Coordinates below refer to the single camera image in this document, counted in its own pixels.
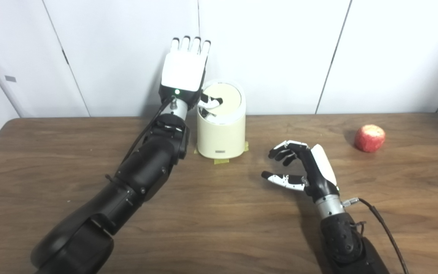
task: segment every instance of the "wooden table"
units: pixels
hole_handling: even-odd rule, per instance
[[[107,183],[147,119],[11,120],[0,132],[0,274],[29,274],[30,251],[66,215]],[[382,126],[374,154],[352,147],[354,131]],[[273,185],[263,170],[302,173],[268,160],[285,139],[320,143],[342,198],[374,204],[412,274],[438,274],[438,114],[249,116],[249,151],[214,165],[188,155],[169,181],[114,237],[101,274],[330,273],[310,198]],[[382,227],[359,204],[365,235],[394,273],[401,267]]]

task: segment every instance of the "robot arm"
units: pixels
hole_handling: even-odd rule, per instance
[[[309,148],[301,142],[284,141],[271,149],[268,157],[276,161],[285,159],[284,166],[290,165],[296,158],[302,161],[307,173],[306,178],[299,175],[273,174],[267,171],[264,171],[261,176],[288,189],[305,191],[308,196],[312,197],[322,219],[320,229],[324,237],[323,250],[334,274],[389,274],[374,246],[363,236],[363,230],[361,233],[358,232],[357,227],[363,225],[363,222],[355,223],[344,209],[362,199],[340,201],[334,172],[320,145]]]
[[[174,38],[165,58],[160,99],[162,107],[121,163],[109,184],[71,213],[45,236],[31,253],[37,274],[95,274],[113,251],[121,227],[167,181],[172,168],[187,152],[185,119],[197,103],[209,108],[221,99],[201,97],[210,42],[200,47],[185,37]],[[143,145],[137,143],[144,135]]]

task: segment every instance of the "apple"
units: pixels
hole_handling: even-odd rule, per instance
[[[386,134],[384,130],[377,125],[362,126],[354,139],[354,145],[365,152],[375,152],[384,143]]]

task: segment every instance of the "white robotic hand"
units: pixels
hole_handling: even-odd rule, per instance
[[[261,176],[270,182],[283,186],[288,189],[303,191],[309,185],[321,185],[323,182],[328,182],[337,185],[336,177],[330,166],[327,155],[320,145],[315,145],[312,149],[302,142],[283,141],[270,150],[268,158],[276,161],[283,160],[283,165],[288,166],[295,159],[300,159],[307,172],[305,178],[300,175],[282,175],[273,174],[264,171]]]
[[[222,103],[222,99],[202,95],[201,87],[211,42],[206,40],[202,47],[200,42],[200,38],[196,37],[190,43],[187,36],[181,43],[178,38],[172,40],[170,52],[165,57],[160,83],[159,94],[162,101],[175,96],[184,101],[188,109],[193,108],[199,100],[205,108],[214,108]]]

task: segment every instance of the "cylindrical container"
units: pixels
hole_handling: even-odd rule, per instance
[[[197,150],[212,159],[230,159],[244,152],[246,99],[242,88],[231,81],[205,83],[203,93],[222,98],[216,108],[197,108]]]

